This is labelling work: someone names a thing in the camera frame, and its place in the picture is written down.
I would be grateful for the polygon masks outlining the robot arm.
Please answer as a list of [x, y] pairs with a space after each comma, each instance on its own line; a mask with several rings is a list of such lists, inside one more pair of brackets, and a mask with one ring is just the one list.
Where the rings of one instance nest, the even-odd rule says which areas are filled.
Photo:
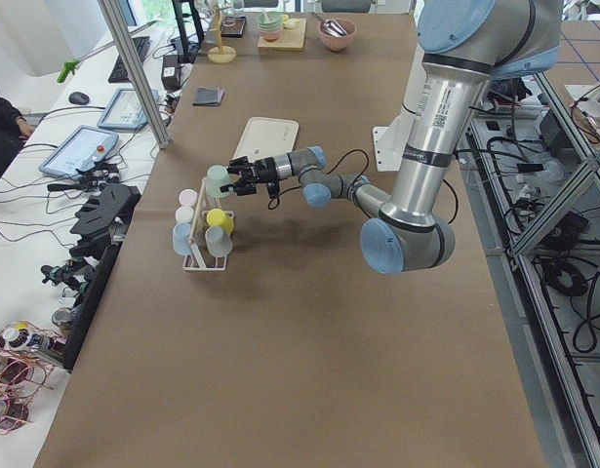
[[381, 274], [436, 267], [455, 249], [451, 225], [433, 207], [472, 106], [493, 80], [519, 78], [551, 68], [559, 57], [560, 1], [427, 1], [418, 22], [426, 78], [401, 153], [392, 192], [362, 175], [327, 175], [319, 146], [255, 162], [229, 163], [238, 178], [224, 193], [253, 194], [258, 184], [271, 198], [280, 181], [296, 177], [314, 208], [347, 199], [368, 220], [360, 233], [362, 254]]

